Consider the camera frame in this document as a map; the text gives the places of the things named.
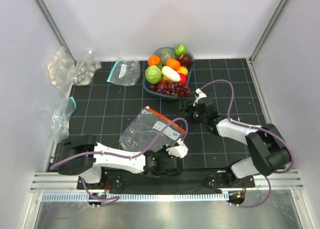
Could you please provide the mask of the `red apple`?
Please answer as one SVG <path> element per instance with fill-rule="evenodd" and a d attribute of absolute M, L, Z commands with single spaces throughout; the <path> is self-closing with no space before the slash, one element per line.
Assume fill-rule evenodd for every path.
<path fill-rule="evenodd" d="M 182 85 L 185 85 L 187 83 L 188 77 L 183 73 L 178 73 L 178 75 L 180 77 L 179 83 L 182 84 Z"/>

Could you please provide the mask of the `bag of white pieces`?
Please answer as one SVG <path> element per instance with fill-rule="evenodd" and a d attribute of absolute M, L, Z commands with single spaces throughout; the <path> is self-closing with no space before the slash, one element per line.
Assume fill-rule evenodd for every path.
<path fill-rule="evenodd" d="M 99 61 L 93 60 L 94 53 L 88 51 L 81 60 L 77 61 L 72 73 L 72 82 L 76 86 L 89 85 L 95 72 L 102 68 Z"/>
<path fill-rule="evenodd" d="M 69 93 L 72 85 L 71 72 L 74 66 L 75 61 L 63 46 L 58 49 L 47 64 L 51 84 L 55 86 L 63 96 Z"/>

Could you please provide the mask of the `orange fruit left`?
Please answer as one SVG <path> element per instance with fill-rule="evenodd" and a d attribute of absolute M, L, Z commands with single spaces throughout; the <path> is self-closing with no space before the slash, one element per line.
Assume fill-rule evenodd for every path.
<path fill-rule="evenodd" d="M 161 62 L 161 59 L 157 55 L 152 55 L 147 60 L 147 63 L 149 66 L 156 66 L 160 62 Z"/>

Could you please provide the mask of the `clear bag with blue zipper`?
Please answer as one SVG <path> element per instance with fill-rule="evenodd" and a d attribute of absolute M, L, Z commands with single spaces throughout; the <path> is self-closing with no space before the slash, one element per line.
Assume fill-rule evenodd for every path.
<path fill-rule="evenodd" d="M 117 60 L 107 78 L 108 83 L 119 86 L 134 86 L 140 78 L 140 62 L 137 60 Z"/>

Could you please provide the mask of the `orange fruit centre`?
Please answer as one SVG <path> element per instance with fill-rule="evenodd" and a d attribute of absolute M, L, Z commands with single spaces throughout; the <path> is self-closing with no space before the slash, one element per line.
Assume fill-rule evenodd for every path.
<path fill-rule="evenodd" d="M 178 60 L 174 59 L 174 58 L 167 59 L 165 65 L 170 67 L 170 68 L 172 68 L 175 71 L 177 71 L 181 66 L 180 62 Z"/>

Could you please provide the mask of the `grey green melon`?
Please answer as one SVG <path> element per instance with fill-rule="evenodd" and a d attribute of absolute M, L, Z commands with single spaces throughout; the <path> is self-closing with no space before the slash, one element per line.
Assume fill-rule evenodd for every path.
<path fill-rule="evenodd" d="M 160 58 L 160 62 L 163 66 L 166 65 L 168 59 L 176 58 L 174 50 L 168 47 L 159 49 L 156 55 Z"/>

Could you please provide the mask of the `orange fruit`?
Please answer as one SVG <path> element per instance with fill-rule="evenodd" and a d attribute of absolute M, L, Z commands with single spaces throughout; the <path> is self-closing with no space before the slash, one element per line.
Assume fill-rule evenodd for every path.
<path fill-rule="evenodd" d="M 152 55 L 147 60 L 147 63 L 149 66 L 156 66 L 160 62 L 161 62 L 161 59 L 157 55 Z"/>
<path fill-rule="evenodd" d="M 165 65 L 170 67 L 170 68 L 172 68 L 175 71 L 177 71 L 181 66 L 180 62 L 178 60 L 174 59 L 174 58 L 167 59 Z"/>

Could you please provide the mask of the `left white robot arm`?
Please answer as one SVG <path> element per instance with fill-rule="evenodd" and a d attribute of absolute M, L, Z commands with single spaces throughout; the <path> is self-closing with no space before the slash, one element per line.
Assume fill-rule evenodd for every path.
<path fill-rule="evenodd" d="M 60 175 L 79 176 L 94 189 L 106 184 L 103 168 L 123 170 L 137 175 L 157 178 L 179 175 L 188 148 L 179 139 L 174 146 L 164 145 L 159 151 L 137 152 L 115 149 L 96 142 L 94 135 L 84 135 L 62 142 L 61 161 L 51 166 Z"/>

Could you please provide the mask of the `clear bag with orange zipper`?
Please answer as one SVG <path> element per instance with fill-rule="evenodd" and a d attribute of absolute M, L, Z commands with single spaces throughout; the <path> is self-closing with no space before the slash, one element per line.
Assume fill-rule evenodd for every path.
<path fill-rule="evenodd" d="M 120 135 L 121 149 L 128 152 L 141 152 L 150 146 L 151 151 L 157 152 L 164 145 L 173 146 L 177 140 L 186 135 L 186 131 L 176 122 L 163 130 L 170 122 L 169 118 L 159 112 L 148 106 L 144 107 Z M 155 142 L 152 142 L 162 130 L 163 133 Z"/>

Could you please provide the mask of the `crumpled clear bag blue zipper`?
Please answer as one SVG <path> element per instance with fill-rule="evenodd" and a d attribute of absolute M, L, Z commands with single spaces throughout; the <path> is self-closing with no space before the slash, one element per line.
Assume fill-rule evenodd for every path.
<path fill-rule="evenodd" d="M 63 98 L 50 105 L 39 109 L 38 113 L 43 118 L 50 119 L 50 127 L 53 141 L 59 144 L 69 137 L 70 118 L 77 108 L 77 103 L 73 96 Z"/>

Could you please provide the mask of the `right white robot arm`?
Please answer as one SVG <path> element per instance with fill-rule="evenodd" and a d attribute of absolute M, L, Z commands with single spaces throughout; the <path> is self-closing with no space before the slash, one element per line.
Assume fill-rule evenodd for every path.
<path fill-rule="evenodd" d="M 250 157 L 230 165 L 229 172 L 225 174 L 225 181 L 230 187 L 237 187 L 247 176 L 269 176 L 293 162 L 288 145 L 273 124 L 251 125 L 224 117 L 207 97 L 186 101 L 179 115 L 189 124 L 202 124 L 212 135 L 229 138 L 248 147 Z"/>

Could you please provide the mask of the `black grid mat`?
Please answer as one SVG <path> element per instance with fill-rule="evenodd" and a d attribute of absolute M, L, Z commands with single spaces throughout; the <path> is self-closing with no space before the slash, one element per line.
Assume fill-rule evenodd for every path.
<path fill-rule="evenodd" d="M 71 96 L 76 109 L 69 121 L 72 137 L 95 135 L 99 143 L 119 148 L 119 137 L 142 108 L 149 106 L 169 119 L 177 117 L 184 98 L 160 99 L 143 89 L 141 80 L 130 87 L 108 83 L 112 62 L 103 62 L 88 86 L 74 86 Z M 189 87 L 204 87 L 217 105 L 218 112 L 252 125 L 266 120 L 247 61 L 242 59 L 197 59 Z M 186 137 L 186 169 L 224 168 L 249 156 L 249 150 L 235 140 L 217 137 L 203 125 L 190 125 Z"/>

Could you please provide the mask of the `yellow fruit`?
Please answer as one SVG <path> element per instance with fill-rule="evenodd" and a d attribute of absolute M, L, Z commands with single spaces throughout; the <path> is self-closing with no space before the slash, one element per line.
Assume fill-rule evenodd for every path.
<path fill-rule="evenodd" d="M 184 66 L 180 66 L 179 69 L 177 70 L 177 72 L 179 74 L 183 74 L 185 76 L 187 76 L 188 73 L 189 73 L 188 69 L 186 67 L 184 67 Z"/>

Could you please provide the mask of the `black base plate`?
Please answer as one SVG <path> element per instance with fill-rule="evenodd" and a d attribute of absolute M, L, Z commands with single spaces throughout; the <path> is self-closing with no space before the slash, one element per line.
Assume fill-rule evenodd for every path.
<path fill-rule="evenodd" d="M 224 168 L 194 168 L 184 169 L 179 175 L 160 177 L 103 169 L 100 182 L 86 186 L 91 191 L 108 189 L 112 194 L 204 195 L 223 189 L 251 189 L 256 185 L 252 175 L 236 179 Z"/>

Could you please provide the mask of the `dark red plum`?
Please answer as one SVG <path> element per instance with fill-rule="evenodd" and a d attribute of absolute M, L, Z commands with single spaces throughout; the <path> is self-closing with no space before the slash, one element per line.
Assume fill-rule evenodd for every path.
<path fill-rule="evenodd" d="M 178 61 L 180 62 L 180 65 L 182 67 L 189 68 L 193 66 L 194 64 L 194 59 L 189 53 L 184 53 L 178 58 Z"/>

